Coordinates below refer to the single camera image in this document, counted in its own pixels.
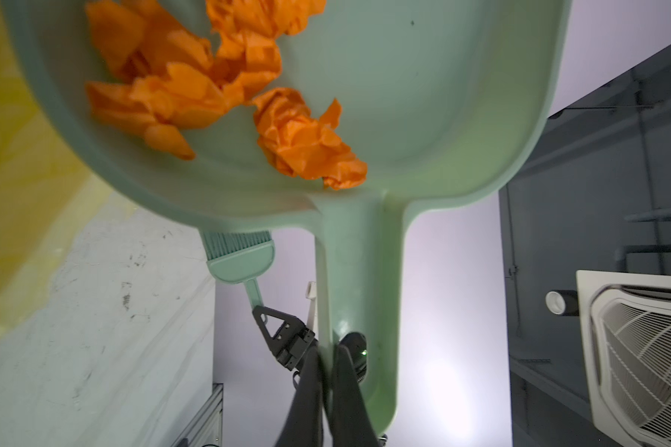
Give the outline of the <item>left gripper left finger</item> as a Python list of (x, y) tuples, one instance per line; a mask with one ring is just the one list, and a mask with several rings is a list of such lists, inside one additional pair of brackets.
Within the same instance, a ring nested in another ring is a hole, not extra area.
[(324, 380), (317, 348), (310, 348), (283, 430), (276, 447), (321, 447), (324, 442), (322, 408)]

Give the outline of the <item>white ceiling air conditioner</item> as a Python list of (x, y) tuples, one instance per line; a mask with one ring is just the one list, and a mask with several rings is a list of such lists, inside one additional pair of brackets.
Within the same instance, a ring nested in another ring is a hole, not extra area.
[(595, 427), (622, 446), (671, 446), (671, 276), (576, 281)]

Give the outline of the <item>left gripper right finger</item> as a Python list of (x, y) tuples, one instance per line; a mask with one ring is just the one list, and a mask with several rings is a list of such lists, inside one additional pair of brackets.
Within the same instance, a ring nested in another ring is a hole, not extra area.
[(334, 353), (330, 428), (335, 447), (379, 447), (346, 346)]

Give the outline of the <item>bin with yellow bag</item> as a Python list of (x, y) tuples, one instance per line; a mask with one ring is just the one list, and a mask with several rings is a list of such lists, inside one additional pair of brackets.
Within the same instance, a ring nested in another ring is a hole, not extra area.
[(92, 219), (127, 219), (136, 209), (40, 111), (0, 13), (0, 339), (47, 303), (50, 279)]

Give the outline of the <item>green hand brush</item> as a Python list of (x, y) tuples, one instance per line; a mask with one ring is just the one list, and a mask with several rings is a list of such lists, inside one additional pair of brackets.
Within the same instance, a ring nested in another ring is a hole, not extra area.
[(275, 245), (268, 231), (219, 233), (199, 231), (211, 275), (227, 284), (245, 287), (251, 308), (264, 305), (258, 278), (275, 259)]

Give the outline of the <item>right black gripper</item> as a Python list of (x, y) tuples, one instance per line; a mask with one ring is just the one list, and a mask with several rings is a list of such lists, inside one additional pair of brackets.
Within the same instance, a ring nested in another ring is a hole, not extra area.
[(315, 332), (300, 318), (264, 305), (253, 309), (253, 318), (278, 363), (288, 371), (299, 372), (307, 351), (316, 343)]

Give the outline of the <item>orange scrap cluster centre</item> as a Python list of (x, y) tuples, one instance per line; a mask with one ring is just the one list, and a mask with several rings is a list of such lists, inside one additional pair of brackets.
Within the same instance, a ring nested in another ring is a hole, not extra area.
[(367, 165), (337, 135), (341, 105), (313, 117), (299, 91), (272, 87), (283, 70), (277, 39), (303, 32), (324, 10), (322, 1), (209, 1), (206, 15), (220, 39), (213, 46), (156, 1), (91, 1), (91, 42), (114, 77), (87, 84), (91, 113), (153, 150), (192, 160), (185, 130), (249, 105), (274, 169), (333, 190), (360, 186)]

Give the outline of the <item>green plastic dustpan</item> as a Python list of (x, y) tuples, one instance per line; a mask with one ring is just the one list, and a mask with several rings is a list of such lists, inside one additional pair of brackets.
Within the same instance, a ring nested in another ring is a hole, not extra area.
[(404, 239), (424, 212), (498, 191), (548, 117), (568, 1), (331, 1), (280, 41), (279, 84), (314, 112), (333, 99), (339, 135), (368, 166), (362, 186), (327, 191), (280, 175), (240, 108), (188, 132), (192, 162), (161, 156), (91, 117), (85, 85), (107, 70), (81, 1), (4, 1), (11, 44), (65, 143), (139, 205), (203, 230), (300, 227), (316, 238), (322, 360), (349, 333), (367, 342), (361, 384), (373, 430), (397, 408)]

